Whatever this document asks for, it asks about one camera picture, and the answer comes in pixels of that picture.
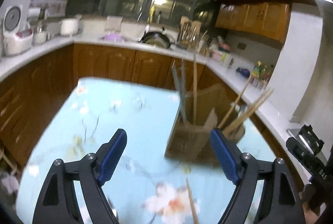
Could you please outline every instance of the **wooden chopstick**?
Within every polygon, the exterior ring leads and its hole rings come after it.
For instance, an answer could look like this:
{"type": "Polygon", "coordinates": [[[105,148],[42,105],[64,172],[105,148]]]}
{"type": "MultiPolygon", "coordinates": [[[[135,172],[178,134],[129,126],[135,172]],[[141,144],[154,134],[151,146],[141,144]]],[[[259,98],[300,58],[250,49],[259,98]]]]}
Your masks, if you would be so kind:
{"type": "Polygon", "coordinates": [[[235,119],[232,123],[227,126],[222,133],[228,137],[232,131],[237,129],[237,127],[242,124],[249,116],[251,116],[273,93],[274,89],[268,89],[263,94],[261,94],[258,99],[252,103],[249,108],[241,114],[237,119],[235,119]]]}
{"type": "Polygon", "coordinates": [[[191,191],[191,188],[189,187],[189,180],[187,178],[186,178],[186,187],[187,187],[188,192],[189,192],[189,204],[191,206],[191,211],[192,211],[192,216],[193,216],[193,222],[194,222],[194,224],[199,224],[198,216],[196,215],[196,211],[195,211],[195,207],[194,207],[194,201],[193,201],[193,197],[192,197],[192,191],[191,191]]]}
{"type": "Polygon", "coordinates": [[[193,59],[193,124],[196,121],[196,106],[198,100],[198,70],[196,67],[196,53],[194,53],[193,59]]]}
{"type": "Polygon", "coordinates": [[[225,122],[227,121],[228,117],[230,116],[231,112],[234,110],[235,106],[238,104],[239,99],[242,97],[243,93],[245,92],[246,87],[250,83],[250,78],[251,78],[251,76],[249,76],[249,78],[247,79],[247,82],[246,82],[243,90],[238,94],[238,97],[236,98],[235,102],[233,103],[233,105],[230,107],[230,109],[227,112],[227,114],[224,116],[224,118],[220,122],[220,124],[218,126],[219,129],[222,128],[222,126],[225,124],[225,122]]]}

